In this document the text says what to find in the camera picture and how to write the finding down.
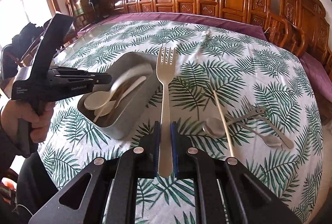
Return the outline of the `person's left hand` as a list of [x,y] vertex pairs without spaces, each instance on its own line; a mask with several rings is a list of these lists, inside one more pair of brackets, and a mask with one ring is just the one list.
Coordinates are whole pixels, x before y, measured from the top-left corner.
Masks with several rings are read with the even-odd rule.
[[55,102],[46,103],[44,111],[38,115],[29,103],[9,100],[1,111],[1,125],[13,143],[18,141],[18,120],[23,119],[32,124],[30,137],[35,144],[44,142],[47,137],[54,113]]

